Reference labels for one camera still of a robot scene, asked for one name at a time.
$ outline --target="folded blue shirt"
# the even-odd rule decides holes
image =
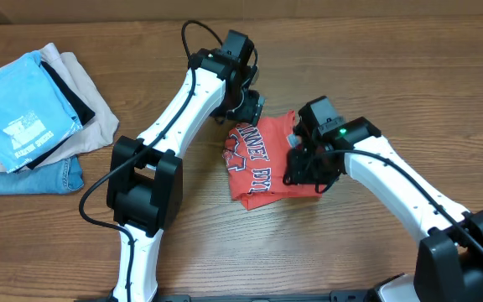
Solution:
[[[0,70],[0,161],[20,169],[83,127],[36,50]]]
[[[0,195],[68,194],[83,187],[76,156],[17,173],[0,172]]]

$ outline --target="wooden table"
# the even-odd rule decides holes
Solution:
[[[72,51],[135,138],[178,91],[182,22],[0,26],[0,65],[54,42]],[[429,182],[483,209],[483,16],[213,21],[221,37],[246,33],[260,54],[263,114],[329,96],[365,116]],[[201,29],[190,48],[214,47]],[[207,122],[184,159],[184,202],[161,245],[162,294],[325,293],[413,273],[416,246],[365,188],[342,177],[324,198],[281,200],[247,212],[231,200],[222,144]],[[86,185],[109,168],[111,148],[80,156]],[[119,237],[92,226],[72,195],[0,197],[0,301],[71,301],[107,294]],[[86,211],[112,220],[106,186]]]

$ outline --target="gray garment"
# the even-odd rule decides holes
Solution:
[[[59,54],[53,43],[40,50],[42,60],[57,71],[66,85],[92,110],[95,116],[83,125],[83,130],[74,134],[58,147],[38,167],[53,164],[70,156],[90,152],[113,143],[118,119],[111,112],[91,78],[72,53]],[[5,168],[0,163],[0,172]]]

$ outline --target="red shirt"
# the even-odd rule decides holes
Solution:
[[[292,148],[295,112],[281,117],[263,117],[256,127],[240,123],[229,132],[223,158],[229,173],[232,199],[248,209],[265,206],[286,197],[321,197],[314,185],[284,185],[286,156]]]

